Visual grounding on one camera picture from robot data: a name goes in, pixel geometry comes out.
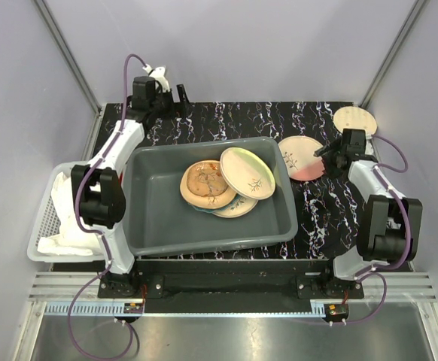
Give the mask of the cream and blue plate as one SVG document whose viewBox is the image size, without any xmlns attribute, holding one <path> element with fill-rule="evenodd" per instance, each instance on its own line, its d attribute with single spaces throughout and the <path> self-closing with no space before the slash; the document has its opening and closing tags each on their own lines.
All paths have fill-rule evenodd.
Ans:
<svg viewBox="0 0 438 361">
<path fill-rule="evenodd" d="M 213 215 L 222 218 L 237 218 L 241 217 L 257 205 L 258 200 L 252 199 L 244 196 L 237 196 L 234 200 L 229 203 L 225 208 L 213 211 Z"/>
</svg>

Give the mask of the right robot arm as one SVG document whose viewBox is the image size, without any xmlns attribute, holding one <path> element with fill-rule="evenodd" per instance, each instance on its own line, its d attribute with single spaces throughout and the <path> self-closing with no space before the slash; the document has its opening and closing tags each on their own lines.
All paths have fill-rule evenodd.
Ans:
<svg viewBox="0 0 438 361">
<path fill-rule="evenodd" d="M 330 262 L 330 273 L 320 279 L 321 292 L 336 298 L 346 281 L 360 281 L 377 271 L 393 271 L 415 258 L 423 206 L 408 198 L 386 178 L 377 158 L 366 153 L 367 134 L 348 129 L 335 141 L 314 152 L 330 178 L 345 175 L 366 202 L 355 247 Z"/>
</svg>

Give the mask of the dark transparent glass plate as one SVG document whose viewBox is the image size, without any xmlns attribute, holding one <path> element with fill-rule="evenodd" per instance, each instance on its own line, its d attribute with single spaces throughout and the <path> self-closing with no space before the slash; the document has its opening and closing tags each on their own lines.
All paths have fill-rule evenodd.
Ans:
<svg viewBox="0 0 438 361">
<path fill-rule="evenodd" d="M 228 185 L 224 180 L 218 161 L 198 162 L 187 171 L 186 185 L 196 196 L 219 196 Z"/>
</svg>

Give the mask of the cream green plate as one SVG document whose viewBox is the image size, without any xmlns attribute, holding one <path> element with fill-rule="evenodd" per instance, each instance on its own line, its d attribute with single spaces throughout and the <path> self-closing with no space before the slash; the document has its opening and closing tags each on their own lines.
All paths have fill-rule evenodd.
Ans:
<svg viewBox="0 0 438 361">
<path fill-rule="evenodd" d="M 241 196 L 264 200 L 275 192 L 275 178 L 271 169 L 249 150 L 227 148 L 221 154 L 220 166 L 227 184 Z"/>
</svg>

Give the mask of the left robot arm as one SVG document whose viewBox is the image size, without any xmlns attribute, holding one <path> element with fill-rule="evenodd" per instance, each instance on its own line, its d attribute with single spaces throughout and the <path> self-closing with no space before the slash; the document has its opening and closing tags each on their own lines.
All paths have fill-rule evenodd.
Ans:
<svg viewBox="0 0 438 361">
<path fill-rule="evenodd" d="M 135 257 L 123 230 L 126 197 L 120 175 L 156 120 L 174 114 L 166 68 L 147 70 L 145 76 L 134 78 L 132 94 L 125 95 L 121 119 L 99 152 L 87 164 L 71 170 L 76 224 L 83 233 L 99 238 L 105 271 L 118 274 L 114 288 L 126 298 L 139 292 L 141 280 L 130 273 Z"/>
</svg>

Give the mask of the cream leaf pattern plate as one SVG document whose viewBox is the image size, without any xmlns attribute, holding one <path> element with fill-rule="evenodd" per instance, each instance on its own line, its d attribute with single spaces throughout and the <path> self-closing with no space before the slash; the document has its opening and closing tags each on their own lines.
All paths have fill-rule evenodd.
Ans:
<svg viewBox="0 0 438 361">
<path fill-rule="evenodd" d="M 190 205 L 217 210 L 231 203 L 237 192 L 228 185 L 218 160 L 203 160 L 190 165 L 180 182 L 182 198 Z"/>
</svg>

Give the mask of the teal embossed plate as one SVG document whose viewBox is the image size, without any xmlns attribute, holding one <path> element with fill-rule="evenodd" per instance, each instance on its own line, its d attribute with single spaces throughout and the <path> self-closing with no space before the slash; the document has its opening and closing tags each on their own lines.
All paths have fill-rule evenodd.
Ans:
<svg viewBox="0 0 438 361">
<path fill-rule="evenodd" d="M 215 212 L 215 210 L 213 210 L 213 209 L 201 208 L 201 207 L 197 207 L 195 205 L 191 205 L 191 206 L 194 210 L 202 212 L 202 213 L 213 214 Z"/>
</svg>

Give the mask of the pink and cream plate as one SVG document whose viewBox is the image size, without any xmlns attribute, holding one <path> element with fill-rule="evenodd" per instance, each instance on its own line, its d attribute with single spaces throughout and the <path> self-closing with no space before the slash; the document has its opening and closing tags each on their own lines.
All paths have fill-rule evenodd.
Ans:
<svg viewBox="0 0 438 361">
<path fill-rule="evenodd" d="M 287 168 L 287 173 L 295 181 L 314 181 L 324 174 L 321 157 L 314 155 L 323 144 L 313 138 L 295 135 L 278 143 Z"/>
</svg>

